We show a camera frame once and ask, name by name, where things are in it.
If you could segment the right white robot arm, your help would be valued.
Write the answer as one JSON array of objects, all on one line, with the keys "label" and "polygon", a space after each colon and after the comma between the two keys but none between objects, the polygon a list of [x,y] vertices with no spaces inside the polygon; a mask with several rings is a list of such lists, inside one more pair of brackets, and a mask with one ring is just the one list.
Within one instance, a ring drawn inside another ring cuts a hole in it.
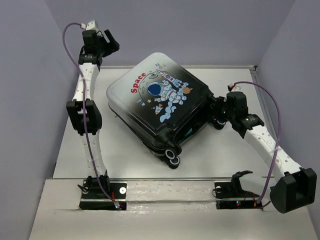
[{"label": "right white robot arm", "polygon": [[267,199],[282,214],[314,203],[316,172],[302,167],[279,146],[263,120],[249,113],[247,97],[243,92],[229,92],[226,97],[213,96],[210,105],[214,125],[220,127],[230,123],[269,168],[265,178],[254,175],[251,170],[234,173],[230,181],[215,184],[213,191],[216,198],[243,198],[252,193],[257,196],[257,203]]}]

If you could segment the small black kids suitcase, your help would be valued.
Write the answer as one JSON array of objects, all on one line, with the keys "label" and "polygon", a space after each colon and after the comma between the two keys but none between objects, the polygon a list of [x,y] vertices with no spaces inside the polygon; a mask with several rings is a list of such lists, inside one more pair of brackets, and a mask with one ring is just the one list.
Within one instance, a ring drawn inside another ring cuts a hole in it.
[{"label": "small black kids suitcase", "polygon": [[108,106],[141,142],[171,169],[181,162],[182,145],[214,118],[209,87],[161,52],[146,57],[106,90]]}]

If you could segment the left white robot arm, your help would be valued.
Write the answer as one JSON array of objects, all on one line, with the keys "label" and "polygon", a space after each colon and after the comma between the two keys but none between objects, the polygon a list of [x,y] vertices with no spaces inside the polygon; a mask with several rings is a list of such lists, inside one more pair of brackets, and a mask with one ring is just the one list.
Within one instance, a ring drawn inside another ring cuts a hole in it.
[{"label": "left white robot arm", "polygon": [[82,39],[78,61],[73,61],[79,77],[74,96],[66,103],[66,109],[73,129],[81,138],[87,162],[87,178],[81,190],[111,199],[110,179],[100,146],[103,120],[94,101],[94,92],[103,58],[118,51],[120,45],[108,29],[104,32],[84,30]]}]

